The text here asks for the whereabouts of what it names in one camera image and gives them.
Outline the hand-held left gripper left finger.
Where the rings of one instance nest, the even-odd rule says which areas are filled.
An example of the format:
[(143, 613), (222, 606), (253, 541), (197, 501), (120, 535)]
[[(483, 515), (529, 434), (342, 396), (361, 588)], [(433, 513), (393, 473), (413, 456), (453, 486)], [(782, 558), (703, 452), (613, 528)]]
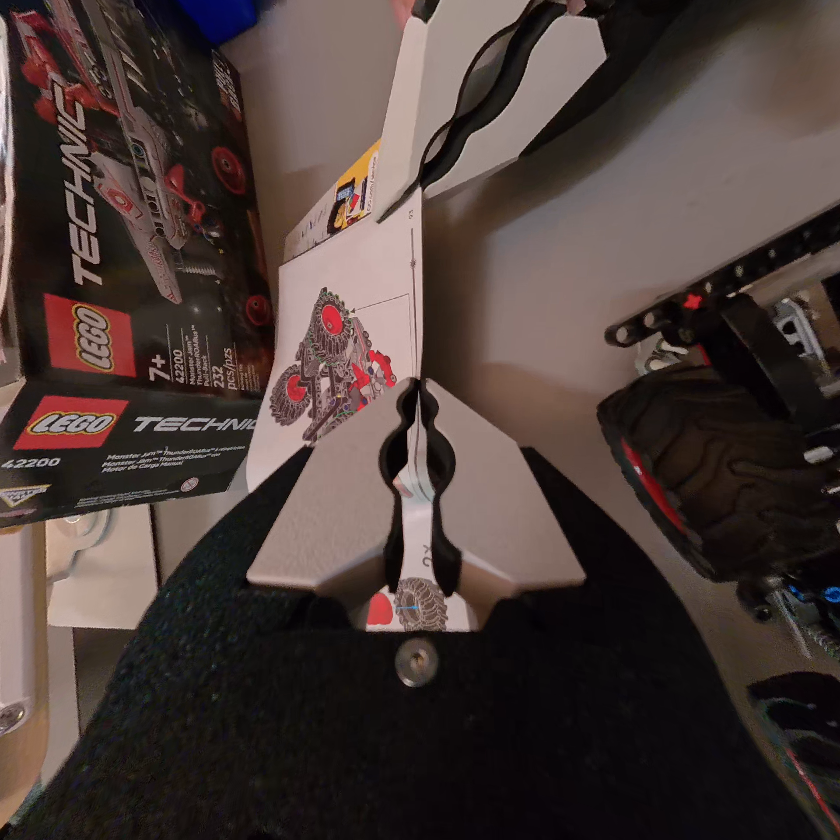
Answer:
[(247, 572), (253, 586), (318, 596), (391, 592), (401, 578), (403, 495), (418, 379), (398, 382), (311, 450)]

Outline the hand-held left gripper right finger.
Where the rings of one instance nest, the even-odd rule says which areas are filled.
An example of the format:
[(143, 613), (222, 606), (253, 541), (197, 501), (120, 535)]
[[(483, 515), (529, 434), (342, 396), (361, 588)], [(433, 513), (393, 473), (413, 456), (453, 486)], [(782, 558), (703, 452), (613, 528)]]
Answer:
[(432, 380), (420, 383), (419, 402), (443, 592), (512, 599), (582, 585), (585, 572), (518, 444)]

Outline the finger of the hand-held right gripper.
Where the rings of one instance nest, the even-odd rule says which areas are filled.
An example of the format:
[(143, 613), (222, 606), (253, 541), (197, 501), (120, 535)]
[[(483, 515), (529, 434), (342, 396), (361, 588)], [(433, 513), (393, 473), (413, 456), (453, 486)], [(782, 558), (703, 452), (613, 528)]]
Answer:
[(440, 151), (424, 164), (425, 195), (450, 193), (515, 161), (605, 59), (594, 18), (529, 15), (490, 91), (457, 118)]
[(413, 189), (434, 136), (456, 114), (480, 52), (524, 15), (527, 1), (417, 2), (406, 21), (375, 182), (381, 222)]

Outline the black red toy monster truck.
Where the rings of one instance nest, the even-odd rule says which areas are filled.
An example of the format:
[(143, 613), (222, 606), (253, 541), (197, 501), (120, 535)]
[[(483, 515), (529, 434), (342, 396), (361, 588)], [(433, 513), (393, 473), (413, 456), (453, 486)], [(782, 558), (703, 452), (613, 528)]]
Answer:
[(596, 415), (657, 528), (757, 623), (838, 661), (838, 203), (615, 322)]

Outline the white instruction booklet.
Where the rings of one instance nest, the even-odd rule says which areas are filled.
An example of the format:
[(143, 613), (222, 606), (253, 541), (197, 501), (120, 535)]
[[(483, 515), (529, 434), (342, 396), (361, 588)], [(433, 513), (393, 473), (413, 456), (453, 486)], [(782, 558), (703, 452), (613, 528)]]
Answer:
[[(382, 140), (336, 181), (287, 236), (279, 268), (275, 361), (245, 461), (255, 490), (303, 447), (312, 447), (375, 400), (417, 375), (423, 355), (422, 199), (382, 224), (373, 203)], [(402, 496), (405, 557), (395, 594), (371, 600), (366, 629), (469, 629), (459, 595), (434, 580), (434, 481), (419, 416), (407, 432)]]

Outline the grey desk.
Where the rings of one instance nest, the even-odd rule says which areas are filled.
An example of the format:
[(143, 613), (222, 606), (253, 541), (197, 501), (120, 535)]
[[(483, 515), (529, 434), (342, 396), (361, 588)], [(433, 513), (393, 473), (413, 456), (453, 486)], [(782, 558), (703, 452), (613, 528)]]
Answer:
[[(749, 683), (809, 661), (658, 533), (595, 419), (634, 378), (603, 332), (838, 201), (838, 2), (698, 2), (590, 118), (423, 214), (423, 372), (535, 447), (655, 562), (775, 770)], [(290, 231), (382, 132), (389, 2), (267, 2), (238, 68), (272, 292)]]

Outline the black toy set box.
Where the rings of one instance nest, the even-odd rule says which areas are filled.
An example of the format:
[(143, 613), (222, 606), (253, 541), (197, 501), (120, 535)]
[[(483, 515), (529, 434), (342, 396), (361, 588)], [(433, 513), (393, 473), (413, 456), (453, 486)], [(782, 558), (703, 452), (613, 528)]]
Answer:
[(2, 527), (225, 491), (274, 315), (236, 68), (178, 2), (2, 2)]

